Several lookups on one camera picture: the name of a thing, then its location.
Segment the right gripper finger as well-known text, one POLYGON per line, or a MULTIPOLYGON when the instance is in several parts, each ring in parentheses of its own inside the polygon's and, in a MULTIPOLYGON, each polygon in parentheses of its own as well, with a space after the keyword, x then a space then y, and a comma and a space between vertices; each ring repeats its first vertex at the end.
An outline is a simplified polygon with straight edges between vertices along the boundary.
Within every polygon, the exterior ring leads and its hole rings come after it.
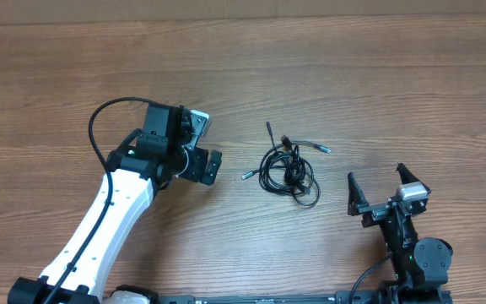
POLYGON ((369 206, 353 172, 348 174, 348 215, 359 215, 361 209, 369 206))
POLYGON ((403 163, 397 164, 396 171, 401 178, 402 184, 419 182, 425 188, 427 194, 431 194, 431 189, 423 182, 421 182, 403 163))

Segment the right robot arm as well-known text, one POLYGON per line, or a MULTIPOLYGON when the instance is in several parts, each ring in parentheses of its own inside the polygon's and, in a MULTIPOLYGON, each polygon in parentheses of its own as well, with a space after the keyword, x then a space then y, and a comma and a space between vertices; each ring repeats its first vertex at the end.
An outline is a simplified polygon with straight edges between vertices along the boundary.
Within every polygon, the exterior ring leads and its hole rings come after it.
POLYGON ((420 238, 413 217, 427 209, 431 189, 403 163, 397 165, 401 184, 383 204, 371 205, 348 174, 348 215, 362 217, 364 228, 379 226, 387 255, 365 270, 348 293, 348 303, 451 303, 448 282, 453 249, 443 239, 420 238), (391 262, 395 279, 380 283, 377 290, 360 291, 363 280, 391 262))

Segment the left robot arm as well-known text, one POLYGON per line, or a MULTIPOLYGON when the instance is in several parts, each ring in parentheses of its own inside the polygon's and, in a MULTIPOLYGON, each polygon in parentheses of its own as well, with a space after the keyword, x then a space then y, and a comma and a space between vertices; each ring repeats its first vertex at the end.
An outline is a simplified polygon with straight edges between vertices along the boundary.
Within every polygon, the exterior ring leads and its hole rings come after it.
POLYGON ((210 123, 205 112, 150 101, 143 126, 100 158, 100 189, 69 242, 37 279, 18 278, 7 301, 100 303, 122 245, 158 192, 176 177, 214 184, 222 155, 197 146, 210 123))

